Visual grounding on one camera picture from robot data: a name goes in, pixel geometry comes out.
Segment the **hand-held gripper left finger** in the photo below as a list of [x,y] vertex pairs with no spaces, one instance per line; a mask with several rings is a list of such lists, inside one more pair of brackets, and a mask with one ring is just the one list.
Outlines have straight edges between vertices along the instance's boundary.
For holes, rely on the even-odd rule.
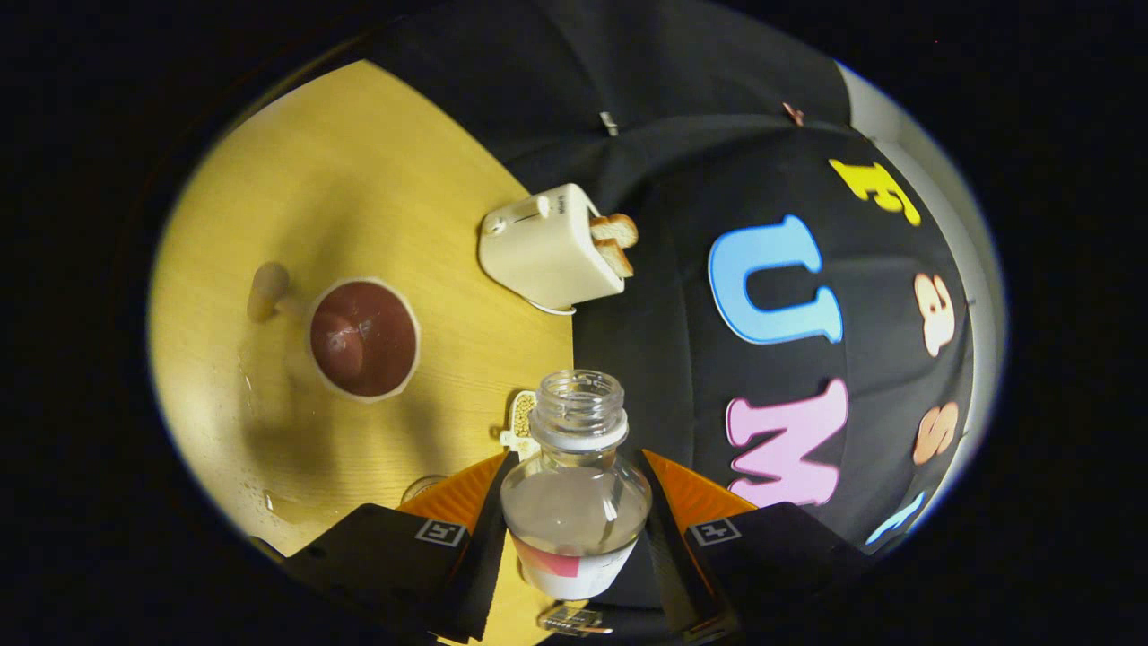
[[506,535],[499,487],[518,462],[503,451],[395,509],[360,504],[284,570],[416,643],[480,641]]

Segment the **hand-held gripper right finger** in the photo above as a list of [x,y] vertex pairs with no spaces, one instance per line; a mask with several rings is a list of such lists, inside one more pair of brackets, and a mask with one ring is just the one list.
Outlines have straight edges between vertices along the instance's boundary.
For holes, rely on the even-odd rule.
[[872,567],[793,503],[757,508],[656,451],[637,464],[665,617],[687,643],[798,643]]

